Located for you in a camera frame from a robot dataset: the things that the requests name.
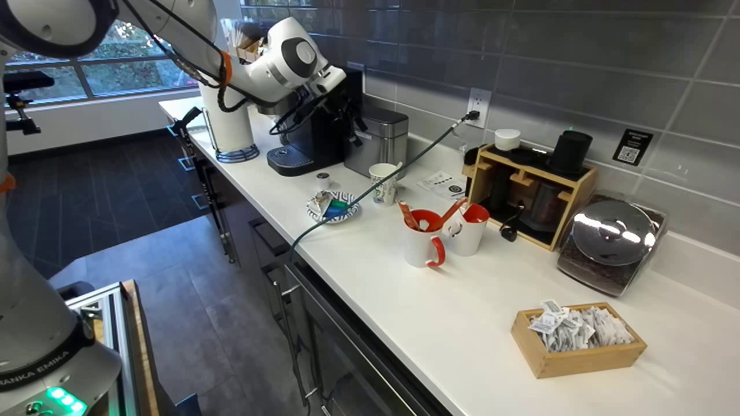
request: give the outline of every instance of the black coffee maker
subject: black coffee maker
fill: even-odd
[[[266,156],[280,176],[300,176],[344,163],[355,124],[363,124],[363,74],[357,69],[344,71],[347,79],[339,87],[325,97],[299,101],[270,129],[284,144]]]

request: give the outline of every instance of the dark carpet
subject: dark carpet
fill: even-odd
[[[203,216],[174,136],[148,131],[10,158],[17,246],[45,278],[78,257]]]

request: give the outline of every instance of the power outlet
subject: power outlet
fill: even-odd
[[[638,166],[644,156],[648,153],[651,142],[652,142],[652,131],[625,129],[614,160]]]
[[[479,119],[476,120],[467,120],[467,124],[475,124],[475,127],[484,129],[487,127],[488,107],[490,107],[490,91],[470,87],[467,114],[470,112],[479,112]]]

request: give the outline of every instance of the white countertop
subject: white countertop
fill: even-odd
[[[163,107],[180,119],[192,104],[199,100]],[[262,153],[278,146],[265,122],[254,114]],[[192,136],[213,158],[209,131],[192,129]],[[306,211],[313,173],[278,176],[265,156],[218,166],[287,240],[313,226]],[[342,164],[325,172],[344,191],[370,187]],[[401,200],[444,211],[450,202],[418,185],[428,173],[413,170]],[[739,310],[648,268],[622,299],[607,299],[564,278],[558,255],[522,238],[506,242],[492,226],[479,255],[452,255],[443,271],[414,268],[401,260],[398,208],[370,200],[361,206],[357,219],[313,232],[299,252],[454,413],[740,413]],[[511,324],[518,310],[546,299],[609,301],[648,351],[625,371],[535,380]]]

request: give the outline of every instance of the cardboard box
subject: cardboard box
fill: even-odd
[[[583,306],[569,306],[572,310],[590,310],[590,307],[609,310],[614,316],[622,319],[609,304],[583,304]],[[522,310],[516,314],[511,336],[516,344],[521,346],[522,356],[527,358],[532,372],[537,380],[544,376],[563,376],[563,375],[579,375],[579,372],[599,372],[599,371],[614,371],[614,368],[629,368],[646,349],[648,344],[629,324],[625,321],[628,331],[633,336],[632,344],[617,344],[617,346],[595,346],[583,351],[549,351],[549,346],[541,342],[539,332],[529,331],[529,324],[541,314],[544,310]]]

